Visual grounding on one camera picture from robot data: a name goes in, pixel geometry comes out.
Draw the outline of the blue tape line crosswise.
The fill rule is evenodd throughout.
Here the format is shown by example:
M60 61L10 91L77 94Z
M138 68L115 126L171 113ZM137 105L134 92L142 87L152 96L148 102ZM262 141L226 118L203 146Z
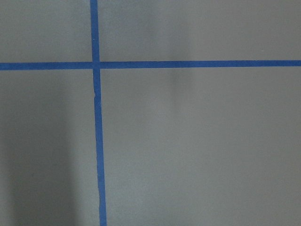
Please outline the blue tape line crosswise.
M300 60L213 60L213 61L117 61L117 62L40 62L1 63L2 71L71 69L146 69L219 67L294 67Z

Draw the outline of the blue tape line lengthwise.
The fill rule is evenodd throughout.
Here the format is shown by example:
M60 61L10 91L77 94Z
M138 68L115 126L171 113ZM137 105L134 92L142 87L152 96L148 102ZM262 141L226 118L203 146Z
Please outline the blue tape line lengthwise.
M95 138L96 138L96 162L97 162L97 184L99 191L99 219L100 225L107 225L106 199L105 199L105 175L103 160L103 128L102 128L102 106L101 106L101 69L98 27L98 1L90 1L91 13L91 43L92 64L94 84L94 106L95 106Z

